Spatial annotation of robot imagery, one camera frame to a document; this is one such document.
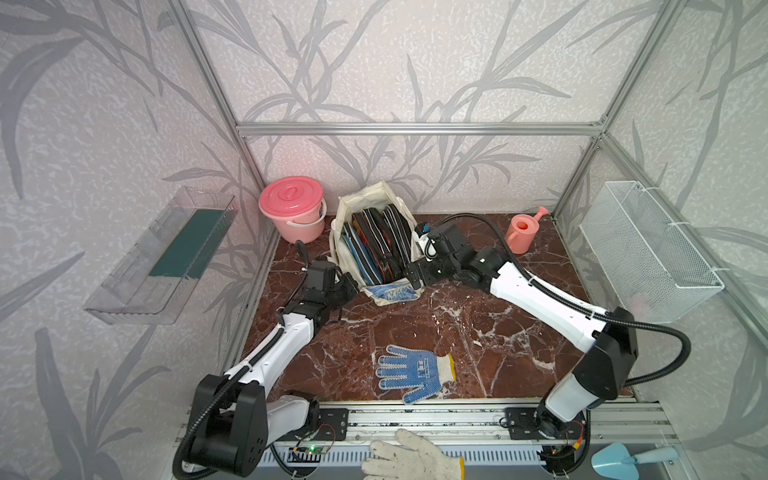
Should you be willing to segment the cream canvas tote bag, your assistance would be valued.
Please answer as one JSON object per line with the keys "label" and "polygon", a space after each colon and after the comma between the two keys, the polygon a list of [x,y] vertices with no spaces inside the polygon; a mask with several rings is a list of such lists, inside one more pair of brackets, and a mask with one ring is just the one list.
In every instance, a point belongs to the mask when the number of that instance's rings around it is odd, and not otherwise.
{"label": "cream canvas tote bag", "polygon": [[416,226],[406,203],[381,181],[339,199],[330,259],[378,306],[415,301],[423,289],[408,280],[408,267],[424,257]]}

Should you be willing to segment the blue paddle case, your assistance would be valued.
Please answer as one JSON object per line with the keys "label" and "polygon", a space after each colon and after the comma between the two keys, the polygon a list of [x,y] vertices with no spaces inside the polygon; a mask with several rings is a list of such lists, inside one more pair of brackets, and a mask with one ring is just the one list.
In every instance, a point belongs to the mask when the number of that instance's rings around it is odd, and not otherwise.
{"label": "blue paddle case", "polygon": [[367,286],[381,285],[383,277],[371,253],[357,233],[344,228],[341,238],[350,250],[353,260]]}

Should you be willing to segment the black red paddle case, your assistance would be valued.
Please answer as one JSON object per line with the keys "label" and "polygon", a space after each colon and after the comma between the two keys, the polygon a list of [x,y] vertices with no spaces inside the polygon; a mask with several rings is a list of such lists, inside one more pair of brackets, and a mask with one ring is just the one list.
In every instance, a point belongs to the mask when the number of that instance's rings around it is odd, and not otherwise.
{"label": "black red paddle case", "polygon": [[356,212],[352,218],[360,231],[359,235],[365,240],[376,260],[383,283],[389,284],[401,278],[402,270],[393,252],[390,235],[382,228],[382,223],[377,221],[380,214],[374,215],[372,211],[373,208],[368,208]]}

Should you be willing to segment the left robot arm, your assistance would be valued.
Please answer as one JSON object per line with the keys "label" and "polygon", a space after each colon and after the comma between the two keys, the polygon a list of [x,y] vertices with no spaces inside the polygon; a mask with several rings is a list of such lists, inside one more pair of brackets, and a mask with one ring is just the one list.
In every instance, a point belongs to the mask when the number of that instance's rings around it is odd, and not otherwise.
{"label": "left robot arm", "polygon": [[249,476],[263,453],[282,436],[313,430],[316,416],[307,395],[268,401],[293,358],[359,292],[353,276],[332,261],[308,263],[300,285],[278,311],[274,329],[242,361],[197,385],[185,434],[172,460],[177,479],[217,472]]}

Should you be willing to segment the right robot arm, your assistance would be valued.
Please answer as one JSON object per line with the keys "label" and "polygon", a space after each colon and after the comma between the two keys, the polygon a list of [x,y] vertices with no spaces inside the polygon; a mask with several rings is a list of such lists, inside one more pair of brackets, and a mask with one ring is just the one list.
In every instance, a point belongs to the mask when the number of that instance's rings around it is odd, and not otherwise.
{"label": "right robot arm", "polygon": [[[406,268],[411,284],[419,288],[457,280],[521,308],[583,354],[537,407],[533,424],[542,437],[556,438],[577,416],[616,399],[624,388],[663,378],[688,360],[691,341],[682,331],[638,322],[624,308],[609,311],[567,294],[526,270],[507,245],[477,250],[455,220],[449,215],[412,231],[414,259]],[[677,339],[680,351],[666,366],[634,377],[640,330]]]}

